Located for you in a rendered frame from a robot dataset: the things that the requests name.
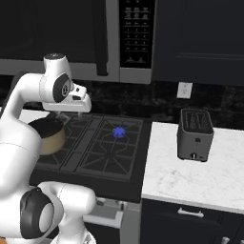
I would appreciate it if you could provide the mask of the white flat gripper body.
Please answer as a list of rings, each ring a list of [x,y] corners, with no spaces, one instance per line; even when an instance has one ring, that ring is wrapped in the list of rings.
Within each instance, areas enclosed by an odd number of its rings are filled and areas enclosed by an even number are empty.
[[[42,103],[46,111],[52,112],[90,112],[92,102],[86,94],[84,98],[77,95],[68,95],[65,100],[60,103]]]

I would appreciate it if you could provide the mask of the blue burner flame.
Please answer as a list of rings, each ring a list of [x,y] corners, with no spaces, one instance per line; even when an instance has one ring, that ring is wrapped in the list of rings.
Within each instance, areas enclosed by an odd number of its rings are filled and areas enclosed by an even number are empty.
[[[123,127],[115,127],[112,130],[112,136],[114,138],[124,138],[126,134],[126,130]]]

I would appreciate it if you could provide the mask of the beige pot with dark inside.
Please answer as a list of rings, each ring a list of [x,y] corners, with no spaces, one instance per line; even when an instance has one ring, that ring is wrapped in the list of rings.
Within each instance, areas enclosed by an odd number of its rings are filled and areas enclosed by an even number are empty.
[[[65,144],[64,123],[56,118],[38,118],[29,123],[32,129],[30,147],[35,155],[50,155]]]

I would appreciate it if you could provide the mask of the black gas hob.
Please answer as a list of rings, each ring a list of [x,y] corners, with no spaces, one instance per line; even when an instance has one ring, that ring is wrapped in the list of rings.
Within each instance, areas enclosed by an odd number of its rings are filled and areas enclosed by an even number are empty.
[[[73,112],[51,113],[65,122],[66,142],[57,153],[39,158],[30,177],[86,186],[99,197],[138,203],[148,154],[152,122],[148,119]],[[112,130],[123,127],[124,138]]]

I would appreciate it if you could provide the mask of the black and silver microwave oven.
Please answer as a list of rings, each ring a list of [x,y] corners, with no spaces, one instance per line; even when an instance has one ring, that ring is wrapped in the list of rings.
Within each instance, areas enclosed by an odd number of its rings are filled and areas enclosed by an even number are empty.
[[[78,80],[149,84],[155,0],[106,0],[107,76],[96,73],[92,0],[0,0],[0,74],[42,72],[49,53]]]

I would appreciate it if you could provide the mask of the dark grey toaster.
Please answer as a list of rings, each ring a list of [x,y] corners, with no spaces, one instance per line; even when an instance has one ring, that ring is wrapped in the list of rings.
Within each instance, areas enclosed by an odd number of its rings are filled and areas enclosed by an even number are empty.
[[[180,159],[206,162],[214,139],[210,114],[205,110],[182,109],[176,137]]]

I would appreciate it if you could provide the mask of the silver oven front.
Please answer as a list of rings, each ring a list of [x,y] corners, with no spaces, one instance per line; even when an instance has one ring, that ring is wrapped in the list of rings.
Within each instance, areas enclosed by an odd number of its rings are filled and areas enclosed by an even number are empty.
[[[124,201],[126,202],[126,208],[121,211],[117,204],[117,201],[121,200],[105,199],[106,202],[103,206],[96,203],[94,209],[88,215],[114,218],[117,212],[123,212],[123,220],[119,229],[85,222],[86,227],[96,239],[96,243],[140,244],[141,204]]]

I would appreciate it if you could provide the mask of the dark drawer front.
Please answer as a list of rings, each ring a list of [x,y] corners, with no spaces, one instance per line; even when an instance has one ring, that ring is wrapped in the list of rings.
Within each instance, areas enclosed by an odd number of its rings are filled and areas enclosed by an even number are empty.
[[[204,214],[203,218],[178,214],[185,211]],[[237,244],[244,215],[184,204],[143,199],[140,244]]]

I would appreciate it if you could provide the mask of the white wall socket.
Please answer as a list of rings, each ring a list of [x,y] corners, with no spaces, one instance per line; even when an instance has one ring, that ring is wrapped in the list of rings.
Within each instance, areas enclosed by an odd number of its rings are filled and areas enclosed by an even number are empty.
[[[192,88],[192,83],[179,82],[176,97],[182,99],[190,99],[192,94]]]

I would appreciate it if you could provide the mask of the dark wall cupboard door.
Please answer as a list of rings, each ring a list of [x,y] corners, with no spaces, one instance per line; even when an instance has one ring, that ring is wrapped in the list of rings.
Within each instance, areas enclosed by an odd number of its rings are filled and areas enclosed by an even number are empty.
[[[152,79],[244,86],[244,0],[157,0]]]

